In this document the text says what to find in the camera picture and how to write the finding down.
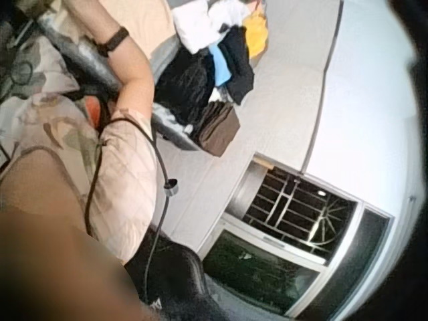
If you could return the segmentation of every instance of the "watch strap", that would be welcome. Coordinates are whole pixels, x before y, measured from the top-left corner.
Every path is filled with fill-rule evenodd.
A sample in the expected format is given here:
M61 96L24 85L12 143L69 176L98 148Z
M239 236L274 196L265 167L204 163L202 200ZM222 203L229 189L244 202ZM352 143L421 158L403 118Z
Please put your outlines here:
M125 27L121 27L104 45L97 46L98 53L103 57L108 57L108 53L114 51L128 36L128 30Z

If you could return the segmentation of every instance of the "blue clothing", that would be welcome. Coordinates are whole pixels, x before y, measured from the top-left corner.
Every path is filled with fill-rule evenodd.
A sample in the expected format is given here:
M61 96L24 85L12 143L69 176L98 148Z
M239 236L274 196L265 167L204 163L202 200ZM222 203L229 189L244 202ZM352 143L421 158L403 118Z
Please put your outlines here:
M214 43L210 45L208 49L214 57L215 86L220 87L232 77L232 74L229 67L227 67L225 56L219 49L218 45Z

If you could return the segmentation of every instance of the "pile of clothes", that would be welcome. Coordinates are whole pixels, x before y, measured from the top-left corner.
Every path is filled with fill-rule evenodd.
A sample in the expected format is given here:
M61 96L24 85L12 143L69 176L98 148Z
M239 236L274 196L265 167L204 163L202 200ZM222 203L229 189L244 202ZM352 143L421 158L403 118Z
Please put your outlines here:
M249 60L268 38L261 1L171 1L182 2L172 10L182 47L160 76L154 101L202 149L221 156L239 130L234 105L253 90Z

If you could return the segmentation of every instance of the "yellow clothing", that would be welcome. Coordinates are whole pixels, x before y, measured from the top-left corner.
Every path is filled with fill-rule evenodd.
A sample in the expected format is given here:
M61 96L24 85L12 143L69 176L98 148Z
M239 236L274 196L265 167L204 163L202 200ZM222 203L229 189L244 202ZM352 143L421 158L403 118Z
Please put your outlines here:
M243 25L247 28L245 34L249 57L253 58L263 52L268 40L269 31L266 27L266 18L261 9L254 11L249 17L245 18Z

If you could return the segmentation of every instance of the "shirt sleeve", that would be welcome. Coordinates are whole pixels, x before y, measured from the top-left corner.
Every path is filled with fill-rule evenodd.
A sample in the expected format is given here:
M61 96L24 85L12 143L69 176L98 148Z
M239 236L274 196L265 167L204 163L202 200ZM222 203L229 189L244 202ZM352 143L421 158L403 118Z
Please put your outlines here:
M135 110L118 110L150 136L150 122ZM122 263L129 261L150 225L156 203L156 156L132 124L115 122L101 137L102 164L90 209L94 236Z

